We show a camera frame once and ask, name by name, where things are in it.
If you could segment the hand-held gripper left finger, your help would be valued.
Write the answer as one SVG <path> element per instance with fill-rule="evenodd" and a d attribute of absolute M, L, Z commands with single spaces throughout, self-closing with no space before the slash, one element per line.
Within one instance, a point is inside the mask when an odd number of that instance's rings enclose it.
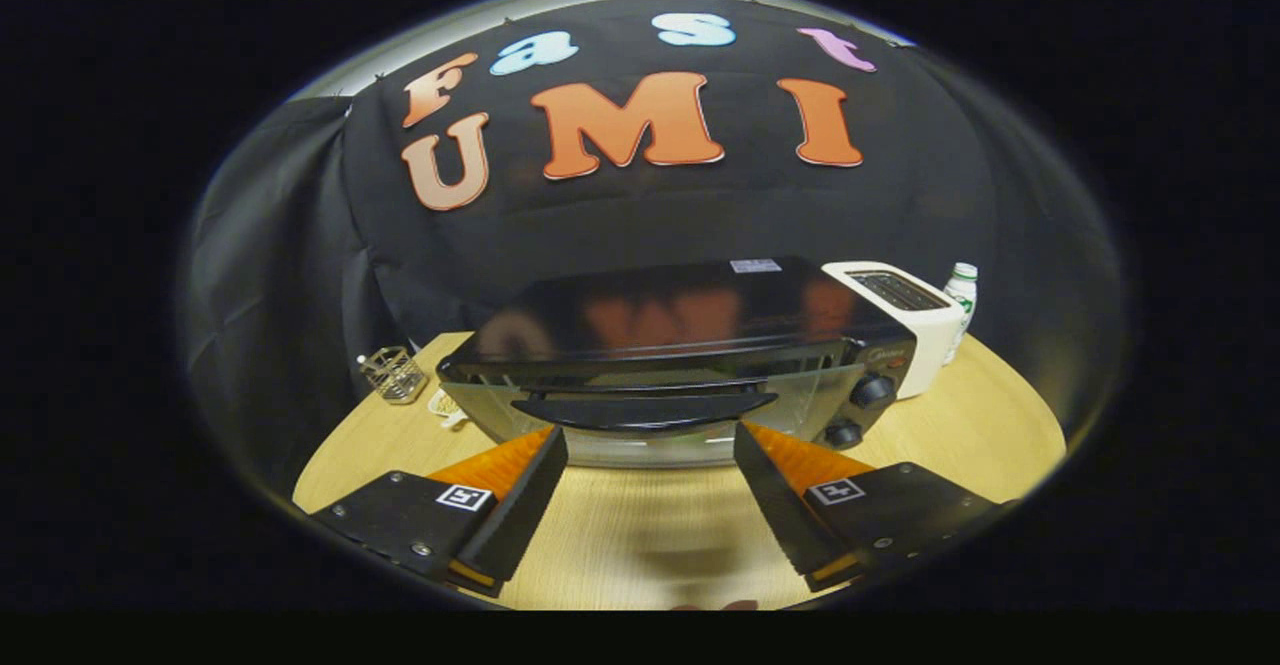
<path fill-rule="evenodd" d="M 379 474 L 311 518 L 416 577 L 495 597 L 567 460 L 563 428 L 549 425 L 433 474 Z"/>

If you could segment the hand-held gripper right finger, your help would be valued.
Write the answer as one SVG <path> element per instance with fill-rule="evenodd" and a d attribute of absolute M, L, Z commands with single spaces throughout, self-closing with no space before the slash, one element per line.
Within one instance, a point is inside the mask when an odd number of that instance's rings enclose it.
<path fill-rule="evenodd" d="M 924 465 L 868 465 L 763 425 L 736 425 L 733 460 L 813 592 L 896 577 L 1001 514 L 1000 504 Z"/>

